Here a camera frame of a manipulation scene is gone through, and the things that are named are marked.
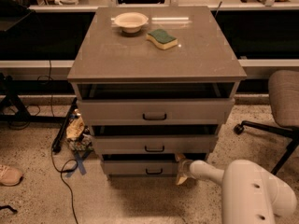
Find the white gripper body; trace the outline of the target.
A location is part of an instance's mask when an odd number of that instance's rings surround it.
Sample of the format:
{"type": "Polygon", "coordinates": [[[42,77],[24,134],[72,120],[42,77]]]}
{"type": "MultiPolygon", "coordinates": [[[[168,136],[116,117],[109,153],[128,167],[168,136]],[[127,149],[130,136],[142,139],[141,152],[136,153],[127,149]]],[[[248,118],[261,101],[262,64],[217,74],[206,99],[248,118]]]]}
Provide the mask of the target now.
{"type": "Polygon", "coordinates": [[[192,177],[190,166],[192,160],[183,159],[178,163],[178,177],[192,177]]]}

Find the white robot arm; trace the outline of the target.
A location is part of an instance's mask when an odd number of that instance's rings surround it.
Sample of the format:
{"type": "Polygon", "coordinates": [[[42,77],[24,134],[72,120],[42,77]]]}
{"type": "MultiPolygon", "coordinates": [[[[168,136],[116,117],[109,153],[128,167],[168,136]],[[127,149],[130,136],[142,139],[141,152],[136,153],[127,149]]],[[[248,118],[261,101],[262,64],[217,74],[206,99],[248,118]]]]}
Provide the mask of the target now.
{"type": "Polygon", "coordinates": [[[222,224],[276,224],[275,216],[294,213],[297,198],[283,180],[252,161],[235,160],[224,170],[176,154],[177,185],[188,178],[210,180],[221,187],[222,224]]]}

